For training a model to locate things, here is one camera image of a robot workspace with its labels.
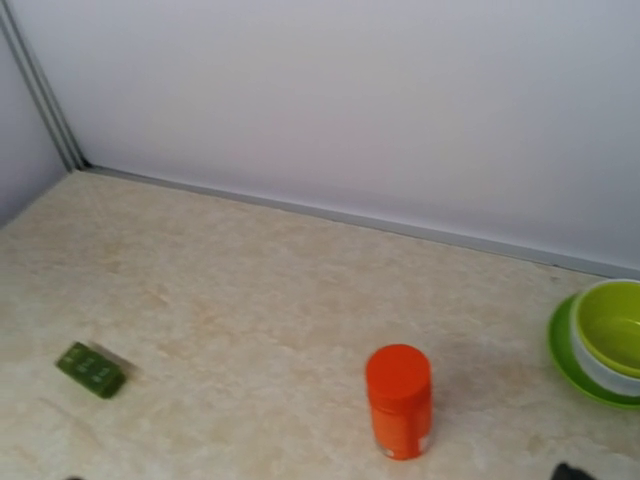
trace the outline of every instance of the green block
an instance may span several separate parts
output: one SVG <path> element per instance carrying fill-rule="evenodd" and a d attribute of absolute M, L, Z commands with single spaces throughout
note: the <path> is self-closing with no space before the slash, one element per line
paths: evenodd
<path fill-rule="evenodd" d="M 56 365 L 101 398 L 114 396 L 126 380 L 118 364 L 80 342 L 74 343 Z"/>

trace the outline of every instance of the green plate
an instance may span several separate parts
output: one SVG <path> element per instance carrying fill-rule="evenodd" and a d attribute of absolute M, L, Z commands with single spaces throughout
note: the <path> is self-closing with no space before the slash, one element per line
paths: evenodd
<path fill-rule="evenodd" d="M 602 388 L 580 368 L 571 348 L 569 311 L 575 295 L 564 300 L 549 322 L 547 342 L 551 358 L 569 382 L 585 395 L 613 407 L 640 409 L 640 397 L 618 395 Z"/>

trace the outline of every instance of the orange jar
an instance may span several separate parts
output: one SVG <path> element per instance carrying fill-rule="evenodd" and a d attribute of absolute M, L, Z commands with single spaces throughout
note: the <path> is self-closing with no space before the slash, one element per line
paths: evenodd
<path fill-rule="evenodd" d="M 409 345 L 388 345 L 366 367 L 373 433 L 382 452 L 394 460 L 423 454 L 429 444 L 431 364 Z"/>

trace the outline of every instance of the countertop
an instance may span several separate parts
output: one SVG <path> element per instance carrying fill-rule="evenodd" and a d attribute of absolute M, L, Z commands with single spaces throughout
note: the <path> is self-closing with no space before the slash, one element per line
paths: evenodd
<path fill-rule="evenodd" d="M 546 351 L 596 277 L 89 173 L 0 238 L 3 478 L 640 478 L 640 414 Z M 75 340 L 130 362 L 116 397 L 54 367 Z M 364 365 L 389 343 L 433 365 L 433 445 L 408 462 L 369 423 Z"/>

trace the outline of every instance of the orange lid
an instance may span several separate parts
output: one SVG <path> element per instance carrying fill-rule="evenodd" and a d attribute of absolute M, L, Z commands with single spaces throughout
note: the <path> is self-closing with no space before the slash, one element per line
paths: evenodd
<path fill-rule="evenodd" d="M 371 404 L 385 410 L 413 409 L 431 396 L 429 359 L 409 345 L 387 345 L 375 352 L 366 377 Z"/>

